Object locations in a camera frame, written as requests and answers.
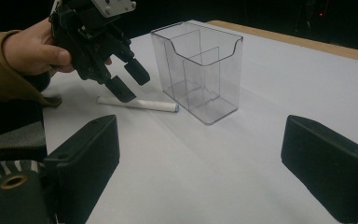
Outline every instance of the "acrylic organizer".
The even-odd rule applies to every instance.
[[[181,22],[151,32],[163,91],[205,124],[236,111],[242,36]]]

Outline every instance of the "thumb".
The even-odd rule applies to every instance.
[[[44,63],[52,65],[68,65],[71,63],[71,54],[66,49],[52,45],[43,45],[39,52],[39,58]]]

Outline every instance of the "brown wooden trim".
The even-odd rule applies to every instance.
[[[208,24],[223,27],[233,31],[242,32],[248,35],[257,35],[268,39],[281,41],[288,44],[294,44],[309,49],[317,49],[319,51],[336,54],[339,56],[358,60],[358,49],[349,49],[341,46],[326,44],[318,41],[299,38],[291,35],[282,35],[270,31],[255,29],[248,26],[238,25],[226,21],[208,21]]]

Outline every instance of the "person's arm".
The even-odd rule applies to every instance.
[[[51,105],[24,76],[43,74],[51,66],[60,72],[74,70],[69,52],[52,44],[47,19],[24,31],[0,33],[0,101],[23,99]]]

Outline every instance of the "brown jacket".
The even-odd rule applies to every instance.
[[[0,33],[0,102],[13,99],[33,100],[42,105],[57,106],[60,99],[51,99],[44,97],[32,84],[23,78],[21,74],[14,71],[7,63],[3,52],[2,43],[9,35],[18,31],[9,31]]]

